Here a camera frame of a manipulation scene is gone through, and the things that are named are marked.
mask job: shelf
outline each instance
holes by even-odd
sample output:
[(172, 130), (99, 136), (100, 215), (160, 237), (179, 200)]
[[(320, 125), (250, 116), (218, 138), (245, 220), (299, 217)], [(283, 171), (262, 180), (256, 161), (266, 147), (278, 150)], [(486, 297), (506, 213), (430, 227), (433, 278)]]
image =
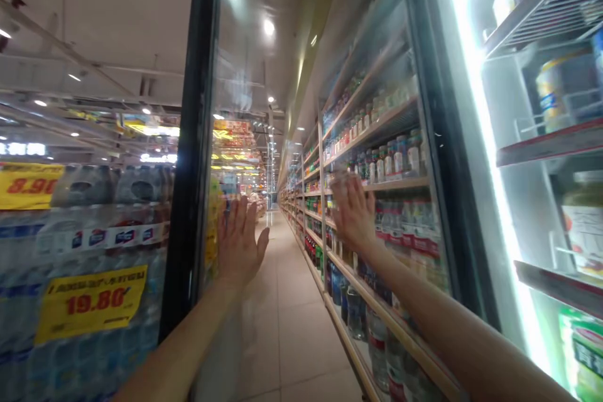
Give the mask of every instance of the shelf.
[(306, 181), (306, 180), (310, 179), (312, 176), (314, 176), (316, 173), (318, 173), (319, 171), (320, 171), (320, 165), (318, 166), (318, 168), (316, 170), (308, 173), (308, 175), (306, 177), (304, 177), (303, 179)]
[(367, 342), (353, 339), (348, 333), (347, 325), (341, 319), (341, 307), (336, 306), (328, 294), (323, 296), (327, 311), (335, 324), (337, 333), (347, 349), (354, 367), (362, 380), (362, 385), (367, 392), (371, 402), (389, 402), (389, 395), (381, 391), (372, 376), (371, 356), (369, 355), (369, 344)]
[(394, 58), (398, 56), (399, 51), (402, 49), (402, 44), (399, 40), (399, 35), (396, 35), (396, 39), (393, 42), (389, 43), (385, 49), (379, 54), (377, 60), (373, 63), (371, 69), (367, 72), (366, 76), (360, 86), (354, 91), (354, 94), (350, 97), (347, 104), (342, 108), (337, 117), (333, 120), (329, 128), (327, 128), (326, 132), (322, 136), (322, 141), (330, 135), (332, 130), (335, 128), (337, 123), (339, 123), (343, 118), (350, 113), (350, 111), (357, 107), (360, 98), (364, 98), (366, 94), (369, 92), (369, 88), (372, 86), (373, 82), (378, 78), (381, 71), (389, 66)]
[(349, 283), (358, 291), (364, 301), (377, 313), (403, 347), (423, 368), (425, 373), (450, 402), (460, 402), (464, 394), (450, 371), (446, 370), (440, 359), (433, 353), (425, 341), (400, 317), (393, 309), (377, 295), (371, 287), (360, 280), (354, 270), (345, 264), (332, 251), (327, 256), (337, 266)]
[(386, 112), (385, 115), (372, 123), (362, 134), (351, 140), (336, 156), (325, 161), (324, 166), (330, 165), (356, 146), (369, 141), (369, 139), (377, 138), (377, 140), (383, 141), (384, 136), (387, 136), (394, 131), (402, 133), (402, 131), (409, 129), (412, 125), (418, 124), (419, 117), (416, 102), (417, 99), (410, 99), (407, 103)]
[(323, 250), (325, 249), (325, 248), (322, 246), (322, 240), (321, 240), (321, 238), (319, 238), (319, 237), (316, 235), (316, 233), (315, 233), (314, 231), (312, 231), (312, 230), (311, 230), (311, 229), (309, 229), (309, 228), (306, 228), (306, 233), (307, 233), (307, 234), (308, 234), (308, 235), (309, 235), (309, 236), (310, 236), (312, 239), (314, 239), (314, 241), (317, 243), (317, 245), (319, 245), (319, 246), (320, 246), (320, 247), (321, 247)]
[(308, 155), (308, 158), (303, 161), (304, 165), (306, 165), (306, 163), (308, 163), (308, 160), (310, 160), (312, 158), (312, 156), (316, 153), (316, 151), (318, 151), (318, 143), (316, 144), (316, 147), (314, 147), (314, 150), (310, 153), (310, 155)]
[(528, 44), (588, 38), (601, 24), (600, 0), (521, 0), (488, 37), (486, 58), (512, 54)]
[(532, 289), (603, 320), (603, 280), (586, 275), (577, 279), (520, 261), (515, 268), (519, 280)]
[[(416, 178), (405, 178), (377, 184), (363, 185), (365, 192), (384, 192), (385, 190), (402, 190), (404, 188), (429, 187), (429, 178), (427, 176)], [(325, 195), (332, 195), (333, 190), (325, 190)]]
[(600, 148), (603, 148), (603, 119), (594, 119), (499, 149), (496, 165), (515, 165)]
[(322, 221), (322, 217), (318, 214), (315, 214), (314, 212), (310, 211), (310, 210), (304, 210), (304, 212), (306, 213), (306, 215), (309, 215), (312, 218), (317, 219), (318, 221)]

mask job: ceiling light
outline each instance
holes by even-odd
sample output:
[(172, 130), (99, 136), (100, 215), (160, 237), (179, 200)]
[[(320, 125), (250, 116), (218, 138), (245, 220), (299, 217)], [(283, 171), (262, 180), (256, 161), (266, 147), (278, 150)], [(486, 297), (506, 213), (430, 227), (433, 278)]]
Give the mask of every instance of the ceiling light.
[(274, 24), (268, 19), (264, 20), (264, 31), (268, 36), (272, 36), (274, 34)]

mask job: yellow price tag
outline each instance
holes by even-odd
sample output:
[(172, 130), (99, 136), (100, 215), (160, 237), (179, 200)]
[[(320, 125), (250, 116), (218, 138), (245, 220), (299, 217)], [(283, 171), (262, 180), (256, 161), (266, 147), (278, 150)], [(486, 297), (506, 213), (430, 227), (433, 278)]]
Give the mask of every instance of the yellow price tag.
[(51, 280), (35, 344), (127, 327), (140, 305), (146, 273), (144, 265)]
[(0, 210), (49, 209), (63, 165), (0, 162)]

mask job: supermarket aisle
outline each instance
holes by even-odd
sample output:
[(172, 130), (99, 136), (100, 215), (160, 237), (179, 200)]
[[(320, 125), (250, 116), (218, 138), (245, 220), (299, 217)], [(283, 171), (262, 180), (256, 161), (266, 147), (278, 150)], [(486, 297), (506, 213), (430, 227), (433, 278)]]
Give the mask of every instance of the supermarket aisle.
[(249, 402), (358, 401), (354, 372), (283, 214), (271, 211), (270, 243), (242, 307), (238, 399)]

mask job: hand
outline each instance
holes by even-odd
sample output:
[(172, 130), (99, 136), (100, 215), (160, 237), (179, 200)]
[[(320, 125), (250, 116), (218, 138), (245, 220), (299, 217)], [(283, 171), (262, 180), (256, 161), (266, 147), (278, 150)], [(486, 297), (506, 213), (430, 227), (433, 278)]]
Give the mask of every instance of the hand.
[(372, 250), (375, 236), (375, 197), (364, 188), (357, 175), (346, 175), (331, 184), (337, 208), (333, 218), (337, 235), (361, 256)]
[(256, 203), (247, 208), (247, 197), (233, 201), (218, 227), (218, 279), (243, 289), (259, 270), (268, 246), (269, 228), (259, 235), (256, 244)]

